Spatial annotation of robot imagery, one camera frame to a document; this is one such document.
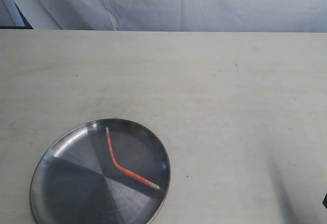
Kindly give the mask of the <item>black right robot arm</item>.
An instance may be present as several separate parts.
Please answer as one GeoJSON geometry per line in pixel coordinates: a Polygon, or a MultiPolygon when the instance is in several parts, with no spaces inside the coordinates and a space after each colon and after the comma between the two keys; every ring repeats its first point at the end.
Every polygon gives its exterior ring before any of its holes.
{"type": "Polygon", "coordinates": [[[327,209],[327,194],[325,195],[323,201],[322,201],[323,206],[327,209]]]}

